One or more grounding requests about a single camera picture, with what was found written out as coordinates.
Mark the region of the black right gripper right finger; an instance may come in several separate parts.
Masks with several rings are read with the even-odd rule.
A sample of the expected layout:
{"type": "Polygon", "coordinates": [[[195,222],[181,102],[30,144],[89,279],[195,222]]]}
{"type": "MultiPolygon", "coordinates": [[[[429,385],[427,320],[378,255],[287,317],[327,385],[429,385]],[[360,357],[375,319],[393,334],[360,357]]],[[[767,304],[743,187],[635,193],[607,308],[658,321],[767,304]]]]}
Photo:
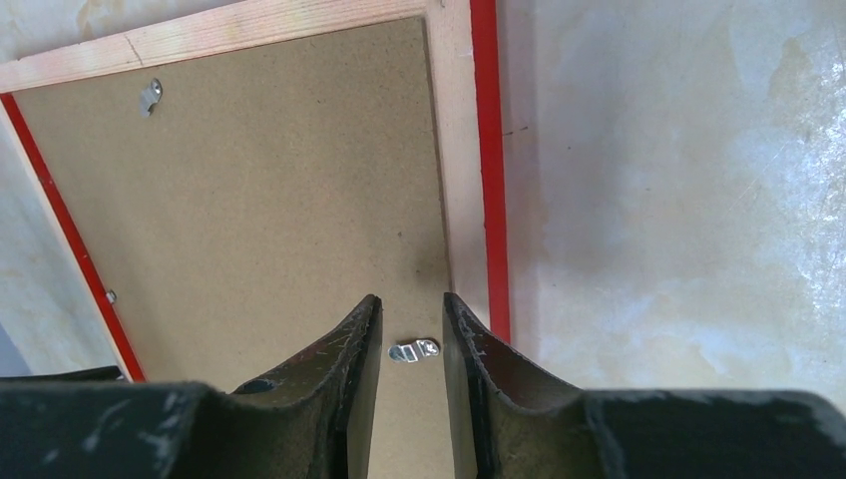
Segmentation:
{"type": "Polygon", "coordinates": [[[841,478],[845,419],[793,390],[579,388],[443,298],[459,478],[841,478]]]}

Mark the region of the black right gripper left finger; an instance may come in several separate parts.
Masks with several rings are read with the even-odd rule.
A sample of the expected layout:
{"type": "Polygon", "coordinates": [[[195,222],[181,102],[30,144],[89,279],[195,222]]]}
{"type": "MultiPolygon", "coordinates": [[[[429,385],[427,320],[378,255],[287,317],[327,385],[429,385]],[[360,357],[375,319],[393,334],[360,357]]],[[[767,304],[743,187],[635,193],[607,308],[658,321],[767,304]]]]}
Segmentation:
{"type": "Polygon", "coordinates": [[[1,382],[5,478],[364,478],[382,338],[365,296],[232,392],[115,366],[1,382]]]}

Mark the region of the brown fibreboard backing board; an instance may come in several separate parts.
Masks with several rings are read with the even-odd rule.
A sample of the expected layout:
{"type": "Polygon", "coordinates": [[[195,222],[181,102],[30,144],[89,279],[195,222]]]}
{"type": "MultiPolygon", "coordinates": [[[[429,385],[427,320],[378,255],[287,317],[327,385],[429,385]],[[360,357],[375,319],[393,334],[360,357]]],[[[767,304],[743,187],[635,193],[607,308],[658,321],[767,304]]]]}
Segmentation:
{"type": "Polygon", "coordinates": [[[370,293],[385,345],[441,333],[426,43],[410,18],[15,94],[148,380],[232,390],[370,293]]]}

